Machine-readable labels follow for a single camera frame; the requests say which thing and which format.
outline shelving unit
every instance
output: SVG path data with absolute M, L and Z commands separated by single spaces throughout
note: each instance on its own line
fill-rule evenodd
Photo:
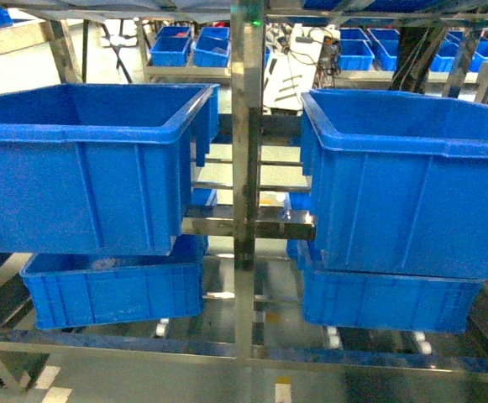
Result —
M 369 0 L 346 0 L 332 12 L 302 10 L 299 3 L 293 1 L 271 0 L 270 6 L 260 0 L 234 0 L 231 13 L 232 60 L 231 69 L 220 69 L 224 78 L 232 82 L 232 136 L 233 136 L 233 184 L 217 186 L 232 188 L 234 204 L 232 206 L 193 207 L 188 211 L 183 223 L 183 232 L 208 234 L 234 238 L 234 256 L 213 255 L 207 258 L 210 270 L 220 270 L 228 261 L 234 262 L 234 289 L 214 290 L 205 295 L 207 301 L 234 303 L 234 337 L 231 343 L 222 343 L 202 338 L 171 338 L 167 333 L 163 338 L 151 337 L 120 337 L 117 335 L 88 332 L 88 329 L 67 329 L 63 332 L 41 332 L 38 330 L 19 330 L 15 325 L 31 308 L 26 290 L 14 277 L 0 289 L 0 353 L 20 353 L 20 357 L 32 357 L 32 354 L 54 352 L 93 354 L 98 356 L 119 356 L 127 359 L 151 357 L 171 362 L 187 362 L 194 364 L 212 364 L 222 366 L 239 366 L 262 369 L 305 370 L 317 372 L 334 372 L 340 374 L 378 374 L 412 376 L 419 379 L 447 379 L 488 383 L 488 328 L 485 319 L 488 317 L 488 283 L 485 286 L 481 301 L 475 303 L 474 310 L 479 314 L 471 318 L 470 329 L 464 336 L 454 340 L 472 346 L 470 357 L 456 356 L 450 353 L 443 355 L 421 355 L 418 353 L 398 353 L 398 348 L 390 352 L 358 351 L 355 348 L 333 350 L 323 340 L 323 348 L 316 345 L 304 347 L 278 347 L 265 343 L 265 328 L 268 315 L 279 305 L 300 303 L 299 298 L 274 297 L 269 295 L 266 286 L 269 276 L 265 267 L 269 259 L 286 262 L 284 257 L 260 257 L 255 250 L 257 238 L 273 239 L 312 239 L 314 225 L 308 212 L 299 211 L 283 214 L 279 207 L 259 207 L 260 192 L 287 191 L 286 186 L 264 187 L 260 184 L 261 165 L 275 165 L 275 162 L 261 164 L 261 145 L 275 132 L 275 126 L 286 118 L 290 124 L 283 127 L 285 138 L 298 136 L 296 117 L 264 117 L 262 116 L 263 86 L 263 54 L 265 41 L 265 22 L 305 24 L 361 24 L 361 19 L 371 21 L 374 25 L 413 26 L 443 25 L 464 27 L 465 36 L 460 44 L 461 51 L 456 57 L 454 68 L 447 76 L 443 95 L 457 97 L 464 82 L 472 81 L 468 73 L 470 61 L 479 41 L 480 31 L 488 27 L 488 14 L 464 13 L 454 10 L 447 13 L 367 13 L 358 9 L 370 4 Z M 76 10 L 84 15 L 123 16 L 123 12 L 107 6 L 89 10 L 77 6 L 54 6 L 53 11 Z M 126 13 L 155 16 L 143 8 L 129 5 Z M 226 13 L 226 10 L 187 10 L 181 16 L 192 16 L 193 13 Z M 35 23 L 27 29 L 29 35 L 18 35 L 18 27 L 0 29 L 0 43 L 9 35 L 10 42 L 15 45 L 0 47 L 0 53 L 22 49 L 49 41 L 55 57 L 57 68 L 60 69 L 62 81 L 79 81 L 73 51 L 66 26 L 58 23 Z M 147 60 L 145 49 L 142 48 L 143 61 Z M 191 67 L 184 67 L 181 73 L 192 76 Z M 171 73 L 162 68 L 147 67 L 148 76 L 168 75 Z M 481 91 L 485 88 L 482 82 L 486 73 L 480 74 Z M 210 163 L 230 163 L 228 160 L 210 160 Z M 283 279 L 299 284 L 298 275 L 294 270 L 283 273 Z M 212 311 L 207 307 L 202 317 L 211 317 Z M 186 327 L 194 328 L 200 319 L 188 319 Z M 323 334 L 325 329 L 316 329 Z M 433 335 L 437 345 L 447 344 L 450 338 Z M 0 377 L 10 388 L 21 390 L 25 386 L 22 376 L 14 376 L 0 359 Z

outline floor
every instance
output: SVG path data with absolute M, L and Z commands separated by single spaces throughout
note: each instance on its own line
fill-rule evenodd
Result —
M 73 30 L 76 51 L 81 51 L 81 30 Z M 88 68 L 88 82 L 125 83 L 122 73 L 115 69 L 114 53 L 103 49 L 97 32 L 91 31 Z M 123 49 L 123 61 L 130 69 L 135 82 L 142 81 L 139 53 L 136 49 Z M 0 56 L 0 93 L 20 91 L 38 86 L 58 83 L 53 60 L 47 45 L 12 55 Z M 223 90 L 222 112 L 230 111 L 230 92 Z M 230 157 L 230 146 L 215 145 L 212 156 Z M 297 160 L 298 149 L 264 147 L 264 159 Z M 263 167 L 262 181 L 265 184 L 305 185 L 298 168 Z M 203 170 L 201 180 L 232 182 L 230 165 L 212 165 Z M 279 205 L 280 195 L 265 192 L 261 195 L 263 204 Z M 230 191 L 220 191 L 219 202 L 232 202 Z M 230 253 L 231 239 L 213 238 L 215 252 Z M 258 254 L 283 254 L 283 241 L 259 241 Z M 8 266 L 11 275 L 26 255 L 19 255 Z M 298 272 L 285 263 L 271 263 L 267 280 L 273 294 L 296 296 Z M 213 268 L 208 282 L 209 290 L 234 290 L 232 262 L 230 259 Z M 203 327 L 196 335 L 219 342 L 232 342 L 234 319 L 230 316 L 232 302 L 208 302 L 204 317 L 210 327 Z M 284 306 L 279 309 L 280 320 L 273 321 L 265 329 L 265 339 L 272 346 L 320 347 L 323 343 L 319 328 L 302 322 L 299 307 Z M 27 326 L 33 317 L 30 316 Z M 127 334 L 144 330 L 149 324 L 126 327 Z M 175 327 L 174 338 L 185 337 L 184 330 Z M 153 360 L 100 359 L 76 354 L 53 354 L 47 363 L 59 368 L 55 380 L 44 389 L 32 389 L 22 395 L 13 395 L 0 390 L 0 403 L 141 403 L 141 402 L 488 402 L 488 385 L 470 382 L 445 382 L 427 379 L 362 376 L 352 374 L 319 374 L 304 371 L 270 369 L 235 369 L 195 364 L 161 363 Z M 291 400 L 281 400 L 276 384 L 288 382 L 291 386 Z

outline crate rim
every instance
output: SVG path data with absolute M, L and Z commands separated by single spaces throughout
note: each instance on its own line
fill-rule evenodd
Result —
M 313 260 L 311 257 L 311 253 L 309 251 L 308 244 L 312 241 L 298 241 L 298 253 L 299 250 L 302 249 L 303 251 L 303 258 L 305 259 L 306 266 L 312 267 L 315 262 L 322 263 L 322 261 Z M 382 277 L 382 278 L 391 278 L 393 280 L 424 280 L 433 283 L 442 283 L 442 282 L 458 282 L 458 283 L 471 283 L 471 284 L 482 284 L 485 282 L 484 279 L 466 279 L 464 277 L 440 277 L 436 275 L 399 275 L 393 273 L 376 273 L 376 272 L 367 272 L 367 271 L 332 271 L 332 270 L 321 270 L 315 269 L 306 270 L 305 271 L 311 272 L 313 274 L 319 275 L 330 275 L 334 277 L 368 277 L 369 275 L 373 275 L 375 277 Z
M 389 53 L 386 49 L 386 47 L 384 46 L 383 42 L 397 42 L 398 43 L 398 40 L 378 40 L 376 41 L 376 44 L 379 45 L 383 50 L 384 52 L 386 53 L 386 55 L 388 57 L 391 57 L 391 58 L 398 58 L 398 55 L 392 55 L 391 53 Z
M 369 55 L 343 55 L 343 51 L 342 51 L 342 48 L 343 48 L 343 42 L 348 42 L 348 43 L 351 43 L 351 44 L 354 44 L 354 43 L 361 43 L 368 51 L 369 51 Z M 370 48 L 369 46 L 369 41 L 365 40 L 365 39 L 341 39 L 340 40 L 340 43 L 341 43 L 341 55 L 339 55 L 339 57 L 372 57 L 372 59 L 375 58 L 375 52 L 372 51 L 372 49 Z
M 55 255 L 55 254 L 33 254 L 27 263 L 24 265 L 24 267 L 21 268 L 19 271 L 20 275 L 24 279 L 32 279 L 35 277 L 47 277 L 48 273 L 45 272 L 39 272 L 39 273 L 30 273 L 29 268 L 33 264 L 34 259 L 38 257 L 44 257 L 48 255 Z M 202 257 L 199 256 L 200 254 L 196 254 L 193 256 L 193 261 L 190 262 L 178 262 L 178 269 L 184 269 L 184 270 L 194 270 L 198 264 L 202 264 Z M 95 269 L 95 270 L 90 270 L 90 269 L 82 269 L 82 270 L 65 270 L 65 271 L 60 271 L 59 272 L 59 277 L 64 277 L 64 276 L 73 276 L 73 275 L 92 275 L 92 274 L 98 274 L 98 273 L 114 273 L 115 270 L 119 271 L 126 271 L 126 270 L 163 270 L 163 269 L 168 269 L 168 270 L 173 270 L 175 268 L 176 263 L 165 263 L 165 264 L 157 264 L 155 267 L 150 267 L 150 268 L 145 268 L 143 265 L 130 265 L 130 266 L 119 266 L 119 267 L 107 267 L 107 268 L 102 268 L 102 269 Z
M 91 87 L 114 87 L 121 88 L 122 84 L 57 84 L 54 86 L 44 86 L 34 90 L 23 90 L 18 92 L 8 92 L 0 94 L 0 97 L 22 92 L 36 91 L 38 89 L 57 88 L 57 87 L 91 86 Z M 144 84 L 127 84 L 126 86 L 144 86 Z M 148 126 L 112 126 L 114 132 L 126 133 L 121 139 L 108 139 L 108 126 L 78 126 L 65 124 L 14 124 L 0 123 L 0 143 L 42 143 L 42 144 L 63 144 L 63 143 L 121 143 L 121 144 L 172 144 L 178 141 L 181 135 L 191 124 L 192 119 L 199 110 L 206 104 L 213 95 L 214 90 L 219 88 L 219 84 L 149 84 L 149 86 L 165 88 L 201 88 L 195 96 L 189 99 L 180 109 L 178 109 L 167 121 L 158 127 Z M 89 137 L 83 137 L 85 127 L 88 127 Z M 151 134 L 152 130 L 157 132 L 157 139 L 144 139 L 146 134 Z M 26 138 L 19 138 L 18 133 L 30 133 Z
M 347 31 L 349 31 L 349 30 L 352 30 L 352 31 L 359 30 L 363 34 L 363 36 L 365 38 L 364 39 L 343 39 L 342 38 L 342 35 L 341 35 L 341 40 L 364 40 L 365 42 L 370 42 L 371 41 L 370 38 L 369 38 L 369 35 L 367 35 L 367 33 L 362 28 L 360 28 L 360 27 L 344 27 L 344 28 L 340 28 L 339 29 L 339 31 L 343 31 L 343 30 L 347 30 Z
M 215 39 L 215 40 L 220 40 L 222 42 L 227 42 L 227 51 L 224 54 L 212 52 L 211 50 L 205 50 L 205 49 L 198 49 L 197 46 L 199 45 L 199 42 L 201 41 L 202 38 L 208 38 L 208 39 Z M 204 35 L 202 34 L 199 36 L 197 39 L 197 42 L 195 43 L 195 52 L 199 51 L 200 53 L 208 53 L 210 55 L 218 55 L 222 57 L 228 57 L 231 54 L 232 46 L 231 46 L 231 41 L 230 39 L 221 39 L 221 38 L 214 38 L 212 36 Z
M 322 148 L 337 152 L 359 152 L 372 154 L 413 154 L 433 155 L 445 158 L 483 159 L 488 160 L 488 140 L 475 139 L 435 139 L 431 137 L 387 136 L 363 133 L 341 133 L 331 123 L 322 108 L 312 97 L 314 93 L 346 94 L 354 90 L 311 90 L 302 93 L 304 113 L 307 114 Z M 426 97 L 405 92 L 365 91 L 373 96 L 387 95 L 388 97 Z M 432 97 L 435 102 L 463 102 L 459 99 Z M 476 104 L 477 107 L 488 109 L 488 105 Z

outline metal frame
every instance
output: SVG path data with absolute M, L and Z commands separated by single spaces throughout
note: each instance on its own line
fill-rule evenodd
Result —
M 280 209 L 259 208 L 261 190 L 285 191 L 287 188 L 275 186 L 264 188 L 260 185 L 260 146 L 263 135 L 267 138 L 267 119 L 262 116 L 263 86 L 263 43 L 264 22 L 275 21 L 338 21 L 339 18 L 370 18 L 383 24 L 414 24 L 447 26 L 465 26 L 472 29 L 466 41 L 461 45 L 465 55 L 457 56 L 454 73 L 448 78 L 446 94 L 457 97 L 459 88 L 466 77 L 466 65 L 470 52 L 476 46 L 476 33 L 483 26 L 488 26 L 488 15 L 477 13 L 363 13 L 351 11 L 363 7 L 368 1 L 346 1 L 345 10 L 316 12 L 301 10 L 298 7 L 276 7 L 272 0 L 271 7 L 265 8 L 261 0 L 235 0 L 231 14 L 233 34 L 233 53 L 231 80 L 233 92 L 233 194 L 234 206 L 190 209 L 184 221 L 186 233 L 208 233 L 234 237 L 234 317 L 235 342 L 210 343 L 178 341 L 155 338 L 121 338 L 83 334 L 81 329 L 69 329 L 64 332 L 40 332 L 36 330 L 18 330 L 14 326 L 25 312 L 31 308 L 29 297 L 25 295 L 21 282 L 14 277 L 0 289 L 0 301 L 8 301 L 10 306 L 0 306 L 0 352 L 49 354 L 56 351 L 70 353 L 89 353 L 118 355 L 127 358 L 152 357 L 171 362 L 190 362 L 197 364 L 239 365 L 269 369 L 300 369 L 309 371 L 331 371 L 365 374 L 403 374 L 415 377 L 444 378 L 456 380 L 475 380 L 488 383 L 488 359 L 448 358 L 424 356 L 420 354 L 369 353 L 314 348 L 269 348 L 263 345 L 263 324 L 255 323 L 257 311 L 263 311 L 265 303 L 278 303 L 262 293 L 258 281 L 257 268 L 260 258 L 255 253 L 257 238 L 312 238 L 314 226 L 308 212 L 290 212 L 283 215 Z M 67 9 L 83 10 L 69 6 Z M 16 32 L 0 30 L 0 35 Z M 62 81 L 79 82 L 79 69 L 76 68 L 75 56 L 71 47 L 66 26 L 58 23 L 36 23 L 29 31 L 29 40 L 24 35 L 16 35 L 16 44 L 10 47 L 8 41 L 0 39 L 1 53 L 22 49 L 30 45 L 49 41 L 55 57 L 55 64 Z M 139 42 L 143 35 L 138 30 Z M 146 60 L 146 50 L 141 46 L 141 56 Z M 212 293 L 208 300 L 217 297 Z M 281 301 L 298 303 L 299 301 Z M 18 380 L 0 359 L 0 376 L 11 388 L 21 390 L 25 382 Z
M 152 65 L 150 59 L 150 42 L 146 37 L 143 22 L 136 21 L 137 40 L 141 62 L 143 64 L 143 74 L 145 82 L 156 82 L 163 77 L 182 77 L 182 78 L 207 78 L 215 81 L 229 82 L 231 78 L 231 68 L 228 67 L 196 67 L 193 65 L 192 50 L 187 65 L 185 67 L 159 67 Z

